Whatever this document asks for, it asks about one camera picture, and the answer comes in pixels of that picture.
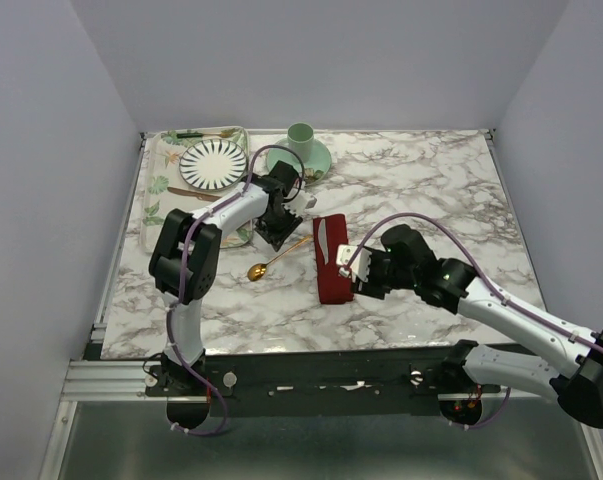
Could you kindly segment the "silver butter knife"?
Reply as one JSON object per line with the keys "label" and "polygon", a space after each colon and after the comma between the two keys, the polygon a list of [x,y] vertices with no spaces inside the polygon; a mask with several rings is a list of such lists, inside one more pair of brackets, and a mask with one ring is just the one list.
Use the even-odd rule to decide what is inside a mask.
{"label": "silver butter knife", "polygon": [[337,243],[332,223],[327,218],[322,218],[317,224],[315,239],[318,242],[319,252],[325,265],[335,261]]}

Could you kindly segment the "gold spoon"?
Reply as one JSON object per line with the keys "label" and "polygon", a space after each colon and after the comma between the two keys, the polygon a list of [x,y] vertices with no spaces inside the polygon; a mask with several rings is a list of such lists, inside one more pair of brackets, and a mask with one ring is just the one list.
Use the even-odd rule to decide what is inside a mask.
{"label": "gold spoon", "polygon": [[297,241],[294,245],[287,248],[285,251],[279,253],[276,257],[272,258],[268,262],[257,263],[257,264],[252,265],[249,268],[249,270],[247,271],[247,279],[251,282],[260,280],[261,278],[263,278],[266,275],[268,268],[272,264],[274,264],[278,260],[282,259],[287,254],[293,252],[297,248],[301,247],[302,245],[308,243],[311,239],[312,239],[312,236],[307,235],[307,236],[303,237],[302,239],[300,239],[299,241]]}

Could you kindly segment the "dark red cloth napkin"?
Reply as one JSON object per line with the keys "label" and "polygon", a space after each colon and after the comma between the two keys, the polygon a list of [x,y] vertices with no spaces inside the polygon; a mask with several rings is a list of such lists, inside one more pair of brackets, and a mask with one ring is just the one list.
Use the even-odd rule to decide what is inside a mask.
{"label": "dark red cloth napkin", "polygon": [[317,270],[317,291],[319,301],[322,305],[340,305],[351,302],[354,294],[351,291],[351,280],[340,276],[337,272],[335,261],[325,265],[319,252],[318,242],[315,239],[317,224],[322,218],[327,218],[332,223],[335,231],[336,243],[346,245],[349,243],[345,215],[342,213],[313,219],[313,242],[315,249],[315,261]]}

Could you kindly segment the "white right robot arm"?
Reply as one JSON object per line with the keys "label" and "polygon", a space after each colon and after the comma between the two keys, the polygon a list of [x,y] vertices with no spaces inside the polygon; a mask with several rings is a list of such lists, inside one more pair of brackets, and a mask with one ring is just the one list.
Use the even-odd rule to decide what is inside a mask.
{"label": "white right robot arm", "polygon": [[460,341],[441,365],[450,390],[498,385],[555,401],[574,420],[603,429],[603,329],[560,319],[511,295],[471,259],[439,258],[405,224],[387,230],[382,249],[341,245],[336,263],[354,293],[382,299],[411,290],[423,302],[489,326],[525,348],[499,351]]}

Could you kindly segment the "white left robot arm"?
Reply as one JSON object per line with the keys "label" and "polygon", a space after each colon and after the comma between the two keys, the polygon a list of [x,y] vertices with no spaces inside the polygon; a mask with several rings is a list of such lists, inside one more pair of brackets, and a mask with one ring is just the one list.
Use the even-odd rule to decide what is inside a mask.
{"label": "white left robot arm", "polygon": [[222,241],[252,222],[255,232],[279,250],[302,223],[289,203],[300,195],[302,175],[279,162],[267,175],[250,174],[229,194],[207,207],[166,217],[151,255],[149,273],[163,294],[168,341],[168,382],[182,395],[195,393],[203,372],[195,363],[204,353],[201,340],[202,299],[212,287]]}

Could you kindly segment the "green round saucer plate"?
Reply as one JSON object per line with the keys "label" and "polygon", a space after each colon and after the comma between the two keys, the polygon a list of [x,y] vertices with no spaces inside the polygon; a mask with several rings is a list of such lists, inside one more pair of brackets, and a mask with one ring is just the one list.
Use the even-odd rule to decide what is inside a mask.
{"label": "green round saucer plate", "polygon": [[[332,156],[328,148],[316,139],[295,142],[284,138],[278,141],[277,145],[286,147],[301,157],[306,185],[319,182],[330,170]],[[266,156],[266,170],[270,172],[278,162],[289,164],[298,173],[301,172],[302,165],[292,153],[287,150],[270,149]]]}

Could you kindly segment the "striped white round plate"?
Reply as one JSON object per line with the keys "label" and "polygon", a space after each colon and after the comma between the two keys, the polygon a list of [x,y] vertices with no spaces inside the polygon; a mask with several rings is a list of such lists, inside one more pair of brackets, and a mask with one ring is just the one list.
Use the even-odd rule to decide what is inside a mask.
{"label": "striped white round plate", "polygon": [[207,139],[182,154],[179,173],[194,189],[219,191],[243,177],[247,162],[245,151],[237,143],[226,139]]}

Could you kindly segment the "green plastic cup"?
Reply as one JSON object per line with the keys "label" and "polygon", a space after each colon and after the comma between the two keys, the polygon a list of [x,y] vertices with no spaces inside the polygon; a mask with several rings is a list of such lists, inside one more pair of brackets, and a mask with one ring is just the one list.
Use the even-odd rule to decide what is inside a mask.
{"label": "green plastic cup", "polygon": [[287,130],[288,147],[295,152],[303,163],[307,163],[314,145],[314,130],[307,124],[298,122]]}

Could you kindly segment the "floral rectangular serving tray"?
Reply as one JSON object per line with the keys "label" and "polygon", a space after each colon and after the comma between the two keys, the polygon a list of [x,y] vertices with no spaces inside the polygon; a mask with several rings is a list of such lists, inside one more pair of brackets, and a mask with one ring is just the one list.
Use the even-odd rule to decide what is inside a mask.
{"label": "floral rectangular serving tray", "polygon": [[[204,137],[178,139],[176,134],[186,131],[215,132],[235,128],[235,133],[229,138]],[[168,186],[191,190],[223,197],[230,193],[234,185],[219,191],[202,191],[189,186],[179,173],[179,161],[182,154],[196,143],[207,139],[226,139],[237,143],[246,155],[249,151],[247,131],[239,126],[219,128],[181,129],[159,132],[147,143],[148,165],[146,185],[144,187],[143,208],[141,213],[140,243],[148,253],[152,252],[157,243],[163,222],[167,214],[174,209],[186,212],[206,207],[214,202],[201,201],[194,197],[178,196],[167,191]]]}

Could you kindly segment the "green handled gold fork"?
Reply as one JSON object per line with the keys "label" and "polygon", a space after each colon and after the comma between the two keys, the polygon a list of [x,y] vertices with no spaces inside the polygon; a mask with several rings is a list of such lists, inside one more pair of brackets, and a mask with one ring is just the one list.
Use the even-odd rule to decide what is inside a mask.
{"label": "green handled gold fork", "polygon": [[199,131],[186,131],[179,132],[176,134],[178,139],[191,139],[191,138],[204,138],[204,137],[219,137],[219,138],[229,138],[235,133],[235,128],[215,131],[215,132],[199,132]]}

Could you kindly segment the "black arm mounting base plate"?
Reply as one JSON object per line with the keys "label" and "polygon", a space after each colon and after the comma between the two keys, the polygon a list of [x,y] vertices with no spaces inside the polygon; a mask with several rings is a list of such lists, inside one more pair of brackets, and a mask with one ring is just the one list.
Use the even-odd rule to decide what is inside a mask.
{"label": "black arm mounting base plate", "polygon": [[189,370],[161,355],[146,373],[149,397],[165,397],[171,418],[409,414],[474,425],[496,385],[469,380],[470,348],[417,347],[204,355]]}

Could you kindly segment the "aluminium frame rail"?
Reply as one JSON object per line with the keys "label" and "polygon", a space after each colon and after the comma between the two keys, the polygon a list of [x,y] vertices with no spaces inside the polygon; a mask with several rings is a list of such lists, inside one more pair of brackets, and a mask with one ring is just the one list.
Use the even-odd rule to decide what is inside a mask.
{"label": "aluminium frame rail", "polygon": [[62,396],[202,402],[211,396],[212,387],[228,399],[249,391],[266,397],[387,387],[434,396],[472,391],[469,381],[455,374],[452,356],[450,347],[210,355],[193,373],[161,360],[77,361],[69,367]]}

